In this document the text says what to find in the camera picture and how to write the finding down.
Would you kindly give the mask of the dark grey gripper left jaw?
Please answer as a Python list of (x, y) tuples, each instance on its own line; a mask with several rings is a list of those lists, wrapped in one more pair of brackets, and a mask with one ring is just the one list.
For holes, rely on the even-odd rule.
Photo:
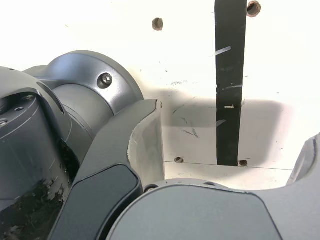
[(96, 135), (49, 238), (105, 239), (145, 187), (164, 178), (161, 103), (140, 100)]

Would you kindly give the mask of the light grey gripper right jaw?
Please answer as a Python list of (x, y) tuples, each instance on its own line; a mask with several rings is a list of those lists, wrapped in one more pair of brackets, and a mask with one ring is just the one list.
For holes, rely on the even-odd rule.
[(317, 240), (320, 137), (307, 140), (287, 186), (244, 191), (212, 185), (158, 187), (131, 203), (109, 240)]

